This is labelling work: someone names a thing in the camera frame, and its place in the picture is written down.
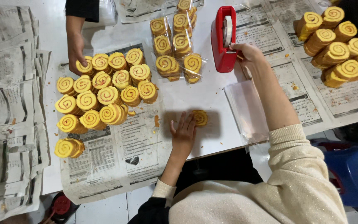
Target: person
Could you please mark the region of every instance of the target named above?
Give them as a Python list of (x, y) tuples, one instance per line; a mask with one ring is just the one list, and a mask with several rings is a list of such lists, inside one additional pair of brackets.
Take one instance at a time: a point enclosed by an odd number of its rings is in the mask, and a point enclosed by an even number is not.
[(77, 75), (82, 75), (77, 70), (76, 61), (83, 66), (87, 62), (82, 56), (84, 42), (81, 34), (83, 23), (99, 22), (99, 0), (67, 0), (66, 1), (66, 33), (68, 67), (70, 71)]
[(195, 121), (182, 113), (170, 124), (172, 152), (151, 198), (129, 223), (347, 223), (337, 189), (328, 180), (321, 150), (312, 147), (292, 104), (260, 49), (241, 50), (269, 128), (272, 175), (266, 183), (202, 181), (179, 192), (175, 185), (196, 136)]

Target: floor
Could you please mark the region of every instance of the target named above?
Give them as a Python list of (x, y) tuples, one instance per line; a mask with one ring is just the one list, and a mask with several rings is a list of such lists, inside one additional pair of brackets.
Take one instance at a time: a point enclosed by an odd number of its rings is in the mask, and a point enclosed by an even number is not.
[[(307, 138), (327, 138), (330, 140), (338, 140), (332, 130), (309, 135)], [(252, 146), (249, 149), (253, 166), (259, 172), (264, 181), (266, 181), (271, 175), (271, 170), (267, 166), (267, 161), (269, 159), (267, 154), (268, 149), (268, 144)], [(153, 190), (154, 184), (135, 191), (116, 195), (105, 200), (82, 204), (78, 208), (77, 212), (67, 221), (67, 224), (127, 223), (137, 214), (139, 207), (149, 199)], [(42, 220), (46, 208), (49, 207), (55, 195), (56, 194), (44, 196), (42, 199), (43, 203), (40, 205), (38, 211), (29, 213), (29, 219), (31, 220), (30, 223), (37, 224)], [(358, 224), (358, 212), (351, 207), (346, 207), (345, 210), (349, 223)]]

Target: tape roll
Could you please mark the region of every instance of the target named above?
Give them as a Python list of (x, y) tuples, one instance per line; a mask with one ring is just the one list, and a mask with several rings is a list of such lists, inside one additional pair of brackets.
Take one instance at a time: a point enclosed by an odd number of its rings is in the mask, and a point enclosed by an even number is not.
[(229, 47), (231, 44), (231, 35), (233, 33), (233, 23), (231, 16), (225, 16), (223, 20), (223, 47)]

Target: tape dispenser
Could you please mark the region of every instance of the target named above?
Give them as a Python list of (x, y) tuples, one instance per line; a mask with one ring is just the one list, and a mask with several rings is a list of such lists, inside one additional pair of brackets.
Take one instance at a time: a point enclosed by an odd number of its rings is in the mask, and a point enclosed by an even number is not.
[(215, 67), (220, 73), (231, 72), (237, 58), (237, 51), (230, 50), (231, 43), (236, 42), (236, 11), (232, 6), (219, 8), (211, 30), (212, 52)]

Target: table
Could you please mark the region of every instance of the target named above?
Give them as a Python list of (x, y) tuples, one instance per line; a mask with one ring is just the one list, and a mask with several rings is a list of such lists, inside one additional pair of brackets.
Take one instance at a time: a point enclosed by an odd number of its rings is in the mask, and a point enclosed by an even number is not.
[[(198, 21), (193, 33), (194, 52), (201, 53), (202, 57), (209, 59), (200, 83), (194, 85), (186, 85), (184, 81), (163, 83), (162, 79), (159, 79), (160, 83), (157, 84), (160, 87), (159, 91), (164, 94), (166, 110), (182, 111), (199, 108), (213, 111), (219, 117), (219, 122), (214, 124), (216, 127), (214, 133), (211, 134), (203, 132), (201, 129), (198, 130), (198, 140), (188, 159), (243, 146), (236, 122), (222, 89), (228, 84), (245, 81), (245, 78), (239, 64), (236, 64), (231, 73), (218, 73), (216, 71), (209, 34), (218, 8), (223, 5), (235, 5), (239, 3), (242, 3), (242, 1), (205, 0), (205, 6), (199, 8), (197, 12)], [(0, 4), (5, 4), (5, 1), (0, 0)], [(44, 195), (62, 190), (60, 162), (59, 158), (53, 154), (54, 145), (58, 140), (58, 136), (54, 135), (54, 133), (58, 132), (58, 129), (56, 127), (56, 112), (53, 112), (53, 110), (55, 109), (54, 103), (58, 100), (55, 93), (55, 83), (58, 78), (57, 70), (59, 64), (68, 62), (64, 14), (65, 1), (11, 0), (10, 4), (30, 6), (32, 13), (39, 19), (40, 49), (52, 51), (43, 93), (51, 151), (51, 165), (45, 168), (43, 173), (42, 194)], [(317, 4), (313, 6), (316, 10), (319, 7)], [(109, 45), (121, 45), (145, 37), (150, 38), (151, 36), (148, 21), (130, 24), (118, 22), (114, 27), (106, 27), (104, 30), (97, 30), (93, 33), (94, 31), (89, 29), (84, 32), (86, 39), (92, 39), (90, 43), (94, 49), (101, 49)]]

